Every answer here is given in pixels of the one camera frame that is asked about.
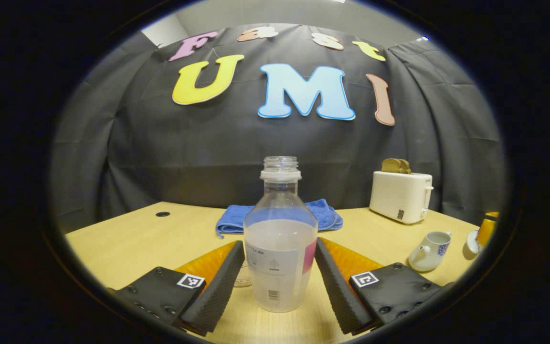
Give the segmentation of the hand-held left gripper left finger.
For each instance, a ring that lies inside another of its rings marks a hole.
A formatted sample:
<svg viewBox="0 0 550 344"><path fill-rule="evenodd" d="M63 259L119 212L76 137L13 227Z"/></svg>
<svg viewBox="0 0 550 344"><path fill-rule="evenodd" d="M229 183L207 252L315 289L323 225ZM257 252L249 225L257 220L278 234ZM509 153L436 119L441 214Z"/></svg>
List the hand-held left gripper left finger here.
<svg viewBox="0 0 550 344"><path fill-rule="evenodd" d="M236 240L176 269L155 267L108 292L162 323L205 337L223 315L244 259Z"/></svg>

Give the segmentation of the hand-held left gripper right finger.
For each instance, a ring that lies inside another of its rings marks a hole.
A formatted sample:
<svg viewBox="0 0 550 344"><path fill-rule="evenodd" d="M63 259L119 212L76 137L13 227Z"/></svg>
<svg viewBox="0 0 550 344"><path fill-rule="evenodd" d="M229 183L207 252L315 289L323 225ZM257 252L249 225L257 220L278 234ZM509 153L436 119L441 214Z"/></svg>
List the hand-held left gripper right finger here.
<svg viewBox="0 0 550 344"><path fill-rule="evenodd" d="M403 263L384 266L322 237L315 259L344 334L394 322L453 285L438 285Z"/></svg>

